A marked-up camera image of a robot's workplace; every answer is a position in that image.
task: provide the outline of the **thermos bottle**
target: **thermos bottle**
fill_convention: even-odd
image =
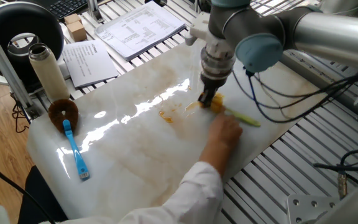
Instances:
[[[38,43],[30,47],[29,58],[49,100],[69,99],[70,93],[53,52],[45,44]]]

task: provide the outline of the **person's hand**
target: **person's hand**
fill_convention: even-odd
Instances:
[[[217,115],[209,127],[208,142],[199,161],[211,164],[221,175],[226,170],[232,150],[239,142],[242,128],[234,116],[226,116],[225,108]]]
[[[239,142],[242,128],[234,115],[226,116],[225,108],[217,115],[209,127],[208,143],[219,144],[232,151]]]

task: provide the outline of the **cardboard box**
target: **cardboard box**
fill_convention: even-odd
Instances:
[[[68,32],[70,37],[75,41],[79,42],[86,40],[86,31],[84,25],[79,21],[67,25]]]
[[[72,14],[72,15],[65,17],[66,26],[68,24],[72,24],[72,23],[78,22],[78,21],[82,24],[81,18],[77,14]]]

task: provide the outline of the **black ring light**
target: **black ring light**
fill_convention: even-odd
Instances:
[[[40,87],[29,57],[8,50],[12,38],[24,33],[35,34],[59,58],[64,46],[63,32],[56,18],[42,6],[30,2],[0,5],[0,44],[27,91]]]

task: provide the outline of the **white lab coat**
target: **white lab coat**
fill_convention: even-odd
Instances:
[[[197,162],[184,176],[178,190],[161,207],[134,210],[118,224],[210,224],[221,209],[222,199],[223,183],[217,170],[206,162]],[[8,224],[2,220],[7,218],[0,218],[0,224]],[[108,217],[81,218],[62,224],[85,223],[114,224]]]

